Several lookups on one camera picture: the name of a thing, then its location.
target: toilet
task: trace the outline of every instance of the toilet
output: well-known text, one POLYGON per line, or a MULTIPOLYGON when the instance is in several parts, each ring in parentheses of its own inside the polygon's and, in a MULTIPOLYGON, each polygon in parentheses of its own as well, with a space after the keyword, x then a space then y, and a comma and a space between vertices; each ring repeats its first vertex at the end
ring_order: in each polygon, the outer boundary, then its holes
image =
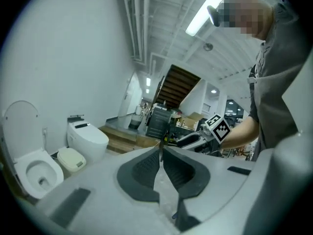
POLYGON ((84 156, 86 165, 90 165, 104 158, 109 138, 97 127, 82 120, 68 123, 67 142, 70 148, 84 156))
POLYGON ((12 103, 4 114, 4 140, 25 191, 43 198, 63 181, 60 166, 44 149, 37 109, 27 101, 12 103))

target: staircase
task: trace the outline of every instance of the staircase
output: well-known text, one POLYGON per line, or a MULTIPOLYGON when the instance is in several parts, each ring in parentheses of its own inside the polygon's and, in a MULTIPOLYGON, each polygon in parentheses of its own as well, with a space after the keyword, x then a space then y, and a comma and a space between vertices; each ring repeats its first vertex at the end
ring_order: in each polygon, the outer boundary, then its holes
POLYGON ((159 142, 157 139, 140 135, 131 135, 105 125, 99 129, 109 138, 108 149, 121 154, 155 146, 159 142))
POLYGON ((200 77, 172 65, 168 71, 164 83, 159 83, 153 103, 164 103, 169 108, 178 108, 184 98, 190 93, 200 77))

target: wooden step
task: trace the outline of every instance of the wooden step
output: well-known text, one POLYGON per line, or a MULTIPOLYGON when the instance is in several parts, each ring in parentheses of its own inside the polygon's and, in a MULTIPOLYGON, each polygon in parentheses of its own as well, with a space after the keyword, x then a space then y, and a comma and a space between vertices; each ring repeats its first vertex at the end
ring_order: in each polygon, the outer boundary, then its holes
POLYGON ((135 150, 135 145, 121 140, 109 139, 108 149, 123 154, 135 150))
POLYGON ((99 130, 101 130, 104 134, 106 134, 109 140, 115 139, 115 140, 120 140, 123 142, 130 143, 133 145, 136 144, 136 135, 131 135, 126 132, 121 132, 105 125, 100 127, 99 130))
POLYGON ((143 137, 143 136, 137 136, 137 142, 136 145, 147 148, 151 146, 155 146, 160 142, 158 139, 150 138, 150 137, 143 137))

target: ceiling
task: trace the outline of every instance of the ceiling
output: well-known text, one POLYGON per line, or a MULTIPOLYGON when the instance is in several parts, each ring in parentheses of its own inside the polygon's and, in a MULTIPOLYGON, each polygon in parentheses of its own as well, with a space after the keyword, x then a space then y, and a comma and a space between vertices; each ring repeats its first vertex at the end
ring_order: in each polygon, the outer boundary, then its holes
MULTIPOLYGON (((195 37, 186 34, 186 28, 204 1, 150 0, 147 46, 150 61, 155 60, 156 65, 152 71, 149 63, 138 65, 143 97, 153 98, 162 76, 175 64, 219 90, 225 90, 230 98, 249 110, 250 92, 246 78, 261 41, 247 39, 234 29, 216 28, 210 20, 195 37), (212 51, 203 49, 205 42, 213 44, 212 51), (145 93, 147 76, 152 79, 149 94, 145 93)), ((265 1, 274 5, 280 0, 265 1)))
POLYGON ((215 86, 211 85, 211 84, 207 84, 206 87, 206 97, 207 98, 215 98, 218 97, 220 95, 220 90, 218 88, 216 88, 215 86))

